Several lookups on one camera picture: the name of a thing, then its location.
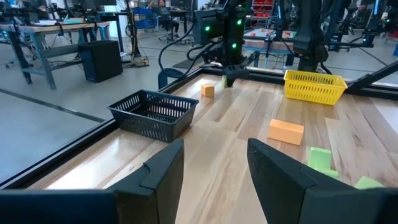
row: black metal frame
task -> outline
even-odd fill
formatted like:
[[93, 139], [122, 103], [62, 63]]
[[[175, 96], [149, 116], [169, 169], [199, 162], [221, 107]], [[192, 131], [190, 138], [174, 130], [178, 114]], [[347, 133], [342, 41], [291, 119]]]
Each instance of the black metal frame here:
[[[380, 80], [396, 72], [398, 70], [398, 62], [382, 68], [373, 74], [366, 75], [356, 81], [348, 82], [349, 88], [346, 93], [370, 96], [376, 98], [385, 98], [390, 100], [398, 100], [398, 87], [373, 85], [371, 83]], [[261, 68], [249, 68], [250, 74], [248, 80], [274, 83], [278, 85], [284, 84], [284, 74], [278, 70], [264, 70]], [[172, 93], [173, 91], [184, 86], [189, 81], [199, 77], [202, 73], [222, 76], [224, 71], [222, 68], [199, 68], [191, 72], [186, 79], [175, 80], [164, 88], [160, 89], [161, 93]], [[114, 119], [107, 120], [97, 127], [87, 131], [76, 139], [70, 141], [53, 154], [43, 158], [38, 163], [30, 166], [26, 170], [16, 174], [10, 179], [0, 184], [0, 189], [24, 189], [32, 185], [36, 181], [45, 177], [62, 164], [66, 163], [85, 149], [104, 138], [106, 135], [118, 128]]]

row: wooden tabletop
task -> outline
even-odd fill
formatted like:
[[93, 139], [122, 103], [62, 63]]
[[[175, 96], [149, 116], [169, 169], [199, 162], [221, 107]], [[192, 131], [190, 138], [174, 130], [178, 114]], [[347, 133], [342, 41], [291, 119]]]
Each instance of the wooden tabletop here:
[[[201, 84], [215, 85], [214, 98]], [[306, 163], [310, 147], [330, 149], [340, 180], [364, 175], [398, 187], [398, 102], [343, 95], [335, 106], [289, 100], [284, 87], [202, 75], [175, 95], [200, 100], [185, 141], [185, 169], [177, 221], [181, 224], [266, 222], [246, 159], [258, 138]], [[267, 139], [271, 119], [305, 126], [301, 146]], [[116, 130], [34, 184], [37, 189], [103, 189], [127, 176], [167, 143]]]
[[[97, 22], [97, 26], [108, 26], [108, 22]], [[62, 25], [62, 29], [72, 30], [94, 27], [94, 23], [83, 23], [83, 24], [65, 24]], [[59, 30], [59, 26], [18, 26], [19, 30], [22, 32], [48, 32]], [[12, 24], [0, 24], [0, 29], [14, 31], [14, 26]]]

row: basket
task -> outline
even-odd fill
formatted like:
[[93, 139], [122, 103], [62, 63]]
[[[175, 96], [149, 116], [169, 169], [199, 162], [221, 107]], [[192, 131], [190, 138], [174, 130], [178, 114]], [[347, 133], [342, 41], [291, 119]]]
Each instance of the basket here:
[[191, 124], [198, 100], [140, 90], [108, 106], [119, 127], [165, 142]]
[[347, 89], [337, 75], [287, 70], [284, 79], [286, 98], [326, 105], [334, 105]]

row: person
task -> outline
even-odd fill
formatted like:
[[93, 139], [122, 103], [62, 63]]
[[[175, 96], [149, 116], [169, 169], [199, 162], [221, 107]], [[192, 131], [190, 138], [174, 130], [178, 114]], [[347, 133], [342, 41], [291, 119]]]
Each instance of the person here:
[[[155, 1], [153, 0], [152, 2], [149, 3], [148, 8], [152, 9], [154, 6]], [[170, 14], [169, 10], [165, 7], [164, 0], [158, 0], [157, 1], [157, 6], [159, 7], [160, 15], [167, 15]], [[171, 30], [174, 28], [174, 36], [176, 38], [179, 38], [180, 36], [178, 35], [178, 28], [180, 27], [180, 24], [177, 21], [169, 21], [169, 20], [160, 20], [159, 25], [162, 25], [164, 28]]]

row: black box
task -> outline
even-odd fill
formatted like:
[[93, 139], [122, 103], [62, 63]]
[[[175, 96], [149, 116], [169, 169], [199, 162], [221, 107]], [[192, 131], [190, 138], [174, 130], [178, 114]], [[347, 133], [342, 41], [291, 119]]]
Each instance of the black box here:
[[92, 41], [79, 44], [78, 48], [87, 81], [99, 83], [122, 74], [122, 60], [117, 41]]

